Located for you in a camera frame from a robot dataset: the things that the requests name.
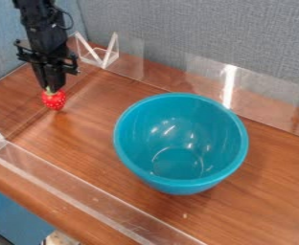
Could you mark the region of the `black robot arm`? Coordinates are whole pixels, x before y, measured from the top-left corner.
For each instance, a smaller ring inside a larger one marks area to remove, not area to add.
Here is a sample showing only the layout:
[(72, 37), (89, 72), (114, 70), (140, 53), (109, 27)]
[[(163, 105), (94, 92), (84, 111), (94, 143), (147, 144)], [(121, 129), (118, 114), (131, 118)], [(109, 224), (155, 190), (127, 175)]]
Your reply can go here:
[(74, 21), (54, 0), (13, 0), (26, 39), (17, 39), (17, 59), (32, 65), (41, 88), (50, 94), (66, 83), (66, 74), (76, 75), (77, 55), (68, 47), (68, 30)]

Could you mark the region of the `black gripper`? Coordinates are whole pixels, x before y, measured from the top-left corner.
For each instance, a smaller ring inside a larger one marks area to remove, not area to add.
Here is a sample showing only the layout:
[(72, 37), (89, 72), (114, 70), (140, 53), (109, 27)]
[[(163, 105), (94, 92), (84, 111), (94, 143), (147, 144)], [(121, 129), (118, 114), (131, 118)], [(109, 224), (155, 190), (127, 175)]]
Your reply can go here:
[(62, 18), (22, 21), (26, 39), (14, 41), (17, 58), (32, 64), (32, 69), (42, 89), (56, 93), (65, 85), (65, 73), (77, 73), (77, 56), (66, 46), (69, 27)]

